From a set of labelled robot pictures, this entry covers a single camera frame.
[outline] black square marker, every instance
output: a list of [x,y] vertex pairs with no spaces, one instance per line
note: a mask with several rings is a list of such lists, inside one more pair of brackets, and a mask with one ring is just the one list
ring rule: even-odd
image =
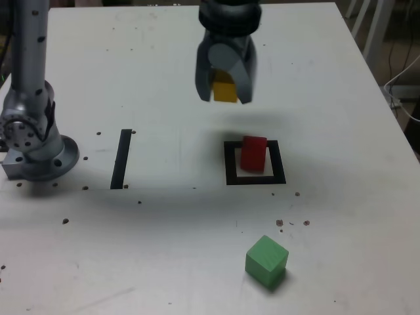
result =
[[273,176],[246,176],[238,177],[236,174],[235,149],[242,148],[242,141],[224,142],[224,164],[226,167],[226,185],[269,185],[285,184],[282,157],[278,148],[277,140],[267,141],[267,148],[270,151]]

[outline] white surface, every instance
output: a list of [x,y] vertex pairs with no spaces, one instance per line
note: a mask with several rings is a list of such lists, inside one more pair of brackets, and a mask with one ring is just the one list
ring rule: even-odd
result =
[[[196,93],[197,7],[50,11],[58,127],[89,160],[58,188],[1,172],[1,314],[420,314],[419,164],[339,11],[261,23],[242,106]],[[111,191],[122,128],[130,187]],[[244,134],[278,140],[287,184],[225,185]],[[264,234],[290,252],[273,294],[244,272]]]

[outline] green cube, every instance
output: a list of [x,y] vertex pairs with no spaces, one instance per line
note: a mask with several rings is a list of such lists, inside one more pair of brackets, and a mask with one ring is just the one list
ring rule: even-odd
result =
[[265,287],[274,289],[285,274],[288,256],[288,250],[264,235],[247,252],[245,271]]

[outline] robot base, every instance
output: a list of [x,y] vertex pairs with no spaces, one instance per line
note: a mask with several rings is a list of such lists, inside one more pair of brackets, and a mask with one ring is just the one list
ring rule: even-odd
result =
[[45,161],[30,161],[22,152],[9,149],[3,168],[9,179],[26,179],[36,182],[55,179],[67,173],[79,159],[79,148],[68,136],[61,136],[64,147],[54,158]]

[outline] wooden block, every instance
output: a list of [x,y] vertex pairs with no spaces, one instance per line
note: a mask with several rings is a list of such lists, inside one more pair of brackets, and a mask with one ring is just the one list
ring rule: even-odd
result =
[[268,236],[263,236],[248,252],[245,271],[268,289],[282,280],[289,251]]
[[236,103],[236,87],[229,73],[216,70],[215,79],[213,80],[213,99],[217,102]]
[[241,169],[249,172],[264,172],[267,138],[245,136],[241,149]]

